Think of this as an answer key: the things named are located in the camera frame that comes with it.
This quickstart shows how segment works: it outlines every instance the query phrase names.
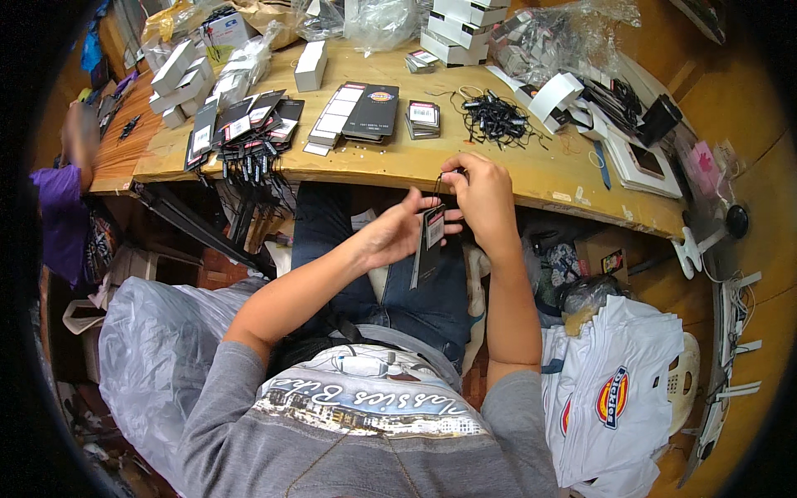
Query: purple shirt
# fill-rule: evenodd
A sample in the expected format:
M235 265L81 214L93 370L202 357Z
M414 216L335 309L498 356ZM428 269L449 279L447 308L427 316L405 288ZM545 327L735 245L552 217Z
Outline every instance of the purple shirt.
M80 199L80 168L43 168L30 174L39 187L44 264L75 288L84 280L88 208Z

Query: jeans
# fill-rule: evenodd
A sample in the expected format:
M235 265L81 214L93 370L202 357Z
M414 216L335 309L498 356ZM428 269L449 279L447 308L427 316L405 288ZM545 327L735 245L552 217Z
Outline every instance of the jeans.
M351 188L338 183L302 182L296 196L292 269L321 257L351 237ZM353 324L393 328L441 351L461 371L473 319L468 314L465 258L459 236L447 237L434 277L410 290L415 256L390 266L382 304L368 275L347 285L329 301L335 314ZM303 326L328 327L321 312Z

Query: person in purple shirt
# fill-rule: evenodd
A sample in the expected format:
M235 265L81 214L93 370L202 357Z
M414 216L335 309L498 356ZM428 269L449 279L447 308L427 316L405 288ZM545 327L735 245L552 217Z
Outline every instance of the person in purple shirt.
M92 162L100 147L100 126L94 109L77 102L61 129L61 161L57 169L30 174L38 187L45 265L71 288L91 284L86 277L89 209L83 194L92 184Z

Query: black hang tag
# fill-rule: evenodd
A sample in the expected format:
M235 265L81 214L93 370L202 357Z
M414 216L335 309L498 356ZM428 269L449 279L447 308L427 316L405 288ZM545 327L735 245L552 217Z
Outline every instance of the black hang tag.
M421 234L418 238L418 250L415 252L415 264L412 270L410 290L427 282L438 267L440 247L442 246L444 214L446 205L429 208L421 216Z

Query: gray t-shirt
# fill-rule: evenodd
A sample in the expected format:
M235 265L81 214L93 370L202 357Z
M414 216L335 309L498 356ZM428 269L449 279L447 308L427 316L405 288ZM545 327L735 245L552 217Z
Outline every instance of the gray t-shirt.
M411 351L333 347L264 380L218 347L180 442L189 496L557 496L535 372L481 414Z

